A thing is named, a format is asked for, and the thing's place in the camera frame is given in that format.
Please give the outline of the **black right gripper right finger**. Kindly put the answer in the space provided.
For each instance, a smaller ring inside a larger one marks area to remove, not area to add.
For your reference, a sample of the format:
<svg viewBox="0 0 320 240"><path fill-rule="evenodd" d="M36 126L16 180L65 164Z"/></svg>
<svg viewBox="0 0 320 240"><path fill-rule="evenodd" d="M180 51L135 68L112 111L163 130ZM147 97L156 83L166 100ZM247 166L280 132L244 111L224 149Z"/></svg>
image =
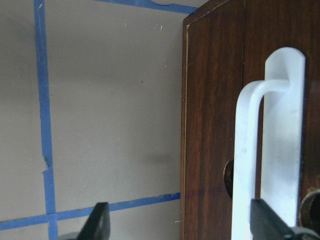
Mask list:
<svg viewBox="0 0 320 240"><path fill-rule="evenodd" d="M254 240L293 240L293 230L263 200L250 202L250 232Z"/></svg>

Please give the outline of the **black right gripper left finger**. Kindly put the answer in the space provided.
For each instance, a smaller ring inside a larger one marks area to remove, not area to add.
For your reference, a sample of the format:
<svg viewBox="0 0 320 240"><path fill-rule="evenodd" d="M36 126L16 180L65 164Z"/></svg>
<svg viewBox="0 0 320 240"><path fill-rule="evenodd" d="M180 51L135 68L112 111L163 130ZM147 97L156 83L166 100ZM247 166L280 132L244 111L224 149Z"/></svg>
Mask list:
<svg viewBox="0 0 320 240"><path fill-rule="evenodd" d="M98 202L83 228L78 240L108 240L111 235L110 210L108 202Z"/></svg>

